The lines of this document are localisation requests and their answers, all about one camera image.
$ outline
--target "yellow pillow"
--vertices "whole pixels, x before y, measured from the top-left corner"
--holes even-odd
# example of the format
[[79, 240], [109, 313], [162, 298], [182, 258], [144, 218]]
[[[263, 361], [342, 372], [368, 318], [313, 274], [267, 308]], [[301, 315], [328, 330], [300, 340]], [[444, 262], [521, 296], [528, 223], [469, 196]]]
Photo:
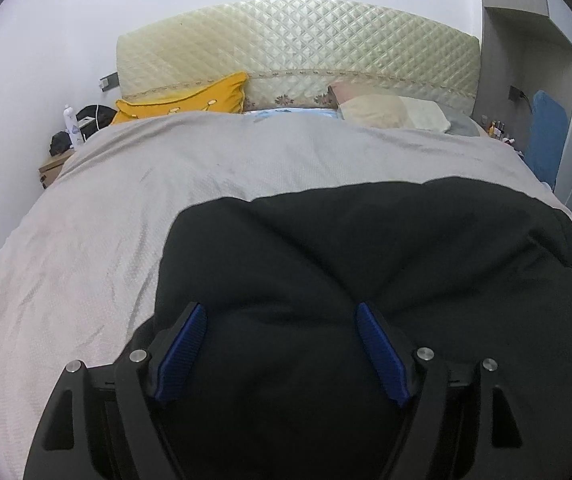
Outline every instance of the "yellow pillow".
[[118, 99], [117, 115], [111, 124], [197, 110], [238, 114], [243, 108], [242, 87], [247, 80], [248, 74], [236, 72], [208, 86], [183, 90], [150, 102], [128, 103]]

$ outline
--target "pillow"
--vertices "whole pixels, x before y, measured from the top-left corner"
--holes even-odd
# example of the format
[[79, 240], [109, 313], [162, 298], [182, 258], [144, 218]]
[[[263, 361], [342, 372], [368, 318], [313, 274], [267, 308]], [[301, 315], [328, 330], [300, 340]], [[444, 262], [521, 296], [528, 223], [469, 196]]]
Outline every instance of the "pillow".
[[118, 112], [111, 124], [198, 110], [238, 114], [242, 111], [242, 87], [247, 80], [245, 72], [236, 72], [208, 86], [184, 90], [154, 101], [129, 103], [118, 99]]
[[437, 103], [437, 106], [444, 112], [444, 117], [450, 123], [450, 128], [446, 130], [447, 134], [464, 137], [488, 136], [484, 129], [466, 114], [441, 103]]
[[353, 83], [334, 83], [343, 118], [371, 128], [415, 128], [445, 133], [450, 122], [437, 103], [401, 97], [383, 88]]

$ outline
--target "wall socket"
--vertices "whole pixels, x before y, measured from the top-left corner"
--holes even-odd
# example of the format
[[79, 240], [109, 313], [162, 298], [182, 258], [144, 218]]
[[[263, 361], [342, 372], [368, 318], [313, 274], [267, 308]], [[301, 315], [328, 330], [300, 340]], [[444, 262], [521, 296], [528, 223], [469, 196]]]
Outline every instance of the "wall socket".
[[119, 86], [119, 76], [117, 72], [107, 75], [99, 79], [99, 88], [102, 92], [107, 92]]
[[511, 85], [508, 89], [508, 99], [510, 101], [519, 101], [522, 98], [522, 91], [518, 89], [516, 86]]

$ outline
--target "bedspread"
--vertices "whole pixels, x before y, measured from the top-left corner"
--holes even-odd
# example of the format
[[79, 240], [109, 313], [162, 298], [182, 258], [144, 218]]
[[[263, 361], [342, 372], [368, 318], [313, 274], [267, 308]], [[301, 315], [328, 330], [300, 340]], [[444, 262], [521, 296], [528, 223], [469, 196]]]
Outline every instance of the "bedspread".
[[512, 148], [484, 137], [212, 112], [97, 133], [0, 250], [0, 478], [21, 477], [64, 365], [113, 362], [152, 314], [180, 210], [222, 196], [450, 175], [511, 187], [570, 216]]

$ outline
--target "cable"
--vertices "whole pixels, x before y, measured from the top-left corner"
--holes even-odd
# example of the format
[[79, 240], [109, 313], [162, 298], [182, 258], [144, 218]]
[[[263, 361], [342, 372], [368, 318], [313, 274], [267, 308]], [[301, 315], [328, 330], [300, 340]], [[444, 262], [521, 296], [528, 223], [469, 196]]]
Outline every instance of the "cable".
[[526, 101], [526, 104], [528, 105], [528, 110], [530, 110], [530, 113], [532, 113], [532, 106], [530, 106], [530, 101], [528, 100], [528, 96], [524, 92], [520, 91], [520, 97]]

